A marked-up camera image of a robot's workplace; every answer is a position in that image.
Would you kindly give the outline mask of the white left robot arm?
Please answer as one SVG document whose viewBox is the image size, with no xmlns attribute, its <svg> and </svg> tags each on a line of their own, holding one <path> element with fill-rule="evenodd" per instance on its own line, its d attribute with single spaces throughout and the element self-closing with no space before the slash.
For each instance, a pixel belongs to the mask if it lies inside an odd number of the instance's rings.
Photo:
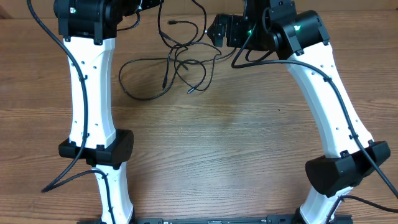
<svg viewBox="0 0 398 224">
<path fill-rule="evenodd" d="M 127 161 L 134 135 L 116 129 L 111 110 L 111 64 L 123 17 L 159 5 L 158 1 L 58 0 L 53 11 L 69 51 L 72 126 L 59 153 L 85 159 L 95 174 L 102 203 L 98 223 L 133 223 Z"/>
</svg>

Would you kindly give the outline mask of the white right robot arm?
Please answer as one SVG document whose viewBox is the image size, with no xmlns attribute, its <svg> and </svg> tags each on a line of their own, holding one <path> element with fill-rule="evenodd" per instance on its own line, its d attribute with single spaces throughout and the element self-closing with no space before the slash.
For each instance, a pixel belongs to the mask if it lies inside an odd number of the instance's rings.
<svg viewBox="0 0 398 224">
<path fill-rule="evenodd" d="M 390 156 L 385 141 L 375 141 L 358 117 L 339 76 L 330 36 L 313 11 L 297 12 L 293 1 L 246 1 L 242 15 L 218 14 L 207 30 L 213 45 L 241 55 L 262 51 L 246 67 L 269 65 L 271 54 L 299 85 L 322 140 L 323 155 L 307 161 L 311 189 L 293 215 L 270 215 L 268 223 L 351 223 L 336 215 L 340 203 Z"/>
</svg>

